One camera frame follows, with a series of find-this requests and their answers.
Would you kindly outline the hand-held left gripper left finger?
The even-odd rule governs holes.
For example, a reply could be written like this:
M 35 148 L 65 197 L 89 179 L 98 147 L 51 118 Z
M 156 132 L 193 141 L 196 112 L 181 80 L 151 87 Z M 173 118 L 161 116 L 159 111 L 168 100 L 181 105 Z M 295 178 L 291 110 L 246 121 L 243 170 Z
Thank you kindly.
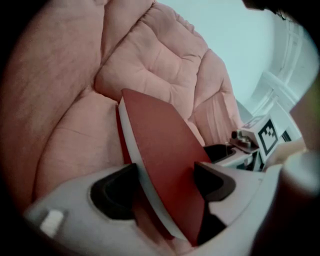
M 138 185 L 135 164 L 107 168 L 60 184 L 24 217 L 64 256 L 174 256 L 164 240 L 138 227 Z

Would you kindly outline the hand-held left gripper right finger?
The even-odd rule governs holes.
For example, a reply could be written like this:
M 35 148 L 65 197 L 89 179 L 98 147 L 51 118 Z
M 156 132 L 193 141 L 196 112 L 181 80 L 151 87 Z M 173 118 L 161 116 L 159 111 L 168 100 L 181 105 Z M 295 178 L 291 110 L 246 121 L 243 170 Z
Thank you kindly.
M 229 227 L 249 206 L 265 174 L 195 162 L 194 182 L 204 199 L 197 243 L 202 245 Z

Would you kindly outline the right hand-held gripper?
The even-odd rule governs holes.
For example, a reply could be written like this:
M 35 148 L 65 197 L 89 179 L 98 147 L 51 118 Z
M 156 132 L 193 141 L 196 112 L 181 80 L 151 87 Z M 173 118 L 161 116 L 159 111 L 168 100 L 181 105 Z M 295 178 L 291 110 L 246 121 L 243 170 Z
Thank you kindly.
M 276 151 L 281 138 L 272 117 L 269 114 L 259 115 L 231 132 L 232 145 L 214 144 L 203 149 L 213 164 L 263 172 L 277 162 Z

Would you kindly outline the red book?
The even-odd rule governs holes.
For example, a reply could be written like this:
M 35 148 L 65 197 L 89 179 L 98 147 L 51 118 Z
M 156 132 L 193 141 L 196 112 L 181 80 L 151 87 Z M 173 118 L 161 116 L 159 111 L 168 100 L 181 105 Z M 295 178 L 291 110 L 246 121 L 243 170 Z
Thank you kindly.
M 208 155 L 168 102 L 123 89 L 118 111 L 129 157 L 152 209 L 170 235 L 197 246 L 205 201 L 194 181 L 194 164 L 208 162 Z

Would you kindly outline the pink cushioned armchair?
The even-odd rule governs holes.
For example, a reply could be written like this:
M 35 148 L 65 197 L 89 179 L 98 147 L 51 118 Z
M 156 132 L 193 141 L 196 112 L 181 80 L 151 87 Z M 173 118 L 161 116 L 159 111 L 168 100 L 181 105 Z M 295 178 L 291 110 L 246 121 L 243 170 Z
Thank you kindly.
M 194 26 L 157 0 L 46 0 L 0 74 L 0 177 L 38 256 L 64 256 L 25 219 L 59 185 L 131 161 L 122 90 L 171 104 L 204 148 L 242 124 L 223 60 Z M 139 181 L 133 212 L 174 256 L 217 256 L 230 246 L 170 235 Z

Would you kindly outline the person's right forearm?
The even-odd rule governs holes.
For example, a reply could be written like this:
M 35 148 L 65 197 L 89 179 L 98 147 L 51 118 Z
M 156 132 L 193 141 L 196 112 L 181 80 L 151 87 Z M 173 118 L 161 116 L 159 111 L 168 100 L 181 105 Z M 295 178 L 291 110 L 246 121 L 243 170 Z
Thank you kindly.
M 268 158 L 265 167 L 268 168 L 273 165 L 283 164 L 289 156 L 298 152 L 305 152 L 306 150 L 307 147 L 302 138 L 280 143 Z

